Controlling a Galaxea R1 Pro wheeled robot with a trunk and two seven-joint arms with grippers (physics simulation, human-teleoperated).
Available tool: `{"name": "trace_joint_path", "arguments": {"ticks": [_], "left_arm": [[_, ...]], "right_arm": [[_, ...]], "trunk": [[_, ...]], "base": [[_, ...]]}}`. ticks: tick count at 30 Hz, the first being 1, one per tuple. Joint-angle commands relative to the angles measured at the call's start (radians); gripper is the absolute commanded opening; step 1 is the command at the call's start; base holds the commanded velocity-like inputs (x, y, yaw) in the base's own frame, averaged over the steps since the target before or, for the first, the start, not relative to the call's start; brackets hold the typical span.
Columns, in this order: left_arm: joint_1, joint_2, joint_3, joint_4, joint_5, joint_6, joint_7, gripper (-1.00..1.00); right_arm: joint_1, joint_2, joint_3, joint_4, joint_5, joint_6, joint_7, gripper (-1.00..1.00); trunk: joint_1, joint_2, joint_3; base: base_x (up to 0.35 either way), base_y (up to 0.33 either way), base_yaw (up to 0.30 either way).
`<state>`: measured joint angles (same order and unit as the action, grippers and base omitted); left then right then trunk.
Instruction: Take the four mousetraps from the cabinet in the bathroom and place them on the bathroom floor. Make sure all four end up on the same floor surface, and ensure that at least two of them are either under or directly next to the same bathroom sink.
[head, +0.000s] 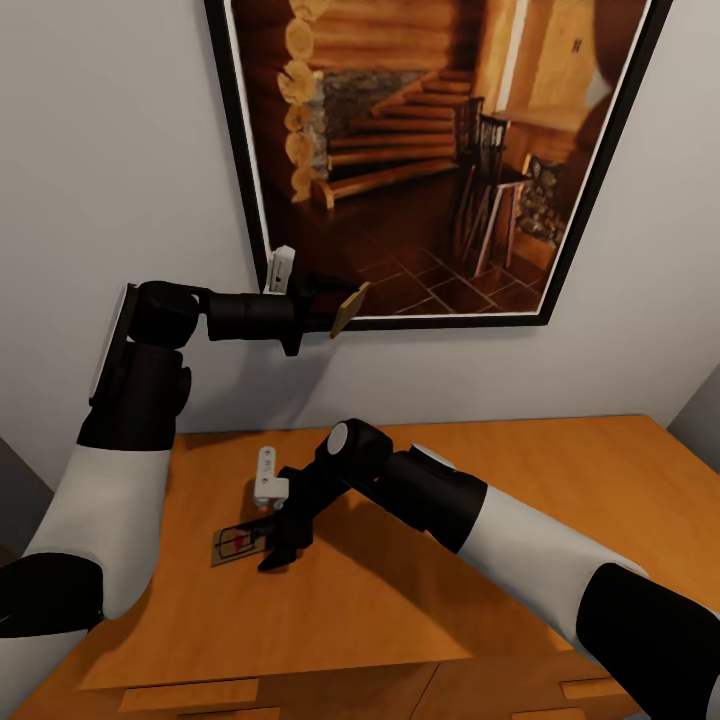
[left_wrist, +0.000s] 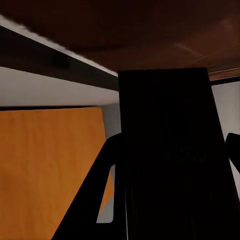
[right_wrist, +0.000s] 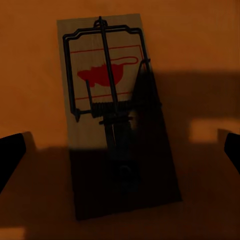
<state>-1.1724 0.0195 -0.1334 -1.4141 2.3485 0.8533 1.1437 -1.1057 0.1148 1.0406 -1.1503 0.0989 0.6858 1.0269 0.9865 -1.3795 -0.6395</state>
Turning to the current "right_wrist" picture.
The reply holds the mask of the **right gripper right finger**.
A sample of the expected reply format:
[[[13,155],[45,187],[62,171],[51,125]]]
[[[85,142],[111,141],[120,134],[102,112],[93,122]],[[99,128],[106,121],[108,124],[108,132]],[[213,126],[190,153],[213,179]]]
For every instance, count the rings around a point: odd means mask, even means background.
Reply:
[[[240,173],[240,135],[229,133],[227,135],[224,151]]]

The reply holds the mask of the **mousetrap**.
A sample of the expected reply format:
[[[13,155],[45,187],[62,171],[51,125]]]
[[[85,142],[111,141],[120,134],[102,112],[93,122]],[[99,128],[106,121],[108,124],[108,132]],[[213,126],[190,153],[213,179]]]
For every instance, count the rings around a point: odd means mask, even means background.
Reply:
[[[141,14],[56,28],[76,221],[181,202]]]

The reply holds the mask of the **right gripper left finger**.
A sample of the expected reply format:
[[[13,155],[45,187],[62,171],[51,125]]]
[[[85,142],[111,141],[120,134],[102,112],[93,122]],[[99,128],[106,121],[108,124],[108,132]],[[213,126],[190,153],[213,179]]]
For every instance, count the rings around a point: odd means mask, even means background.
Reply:
[[[0,193],[26,153],[23,134],[0,138]]]

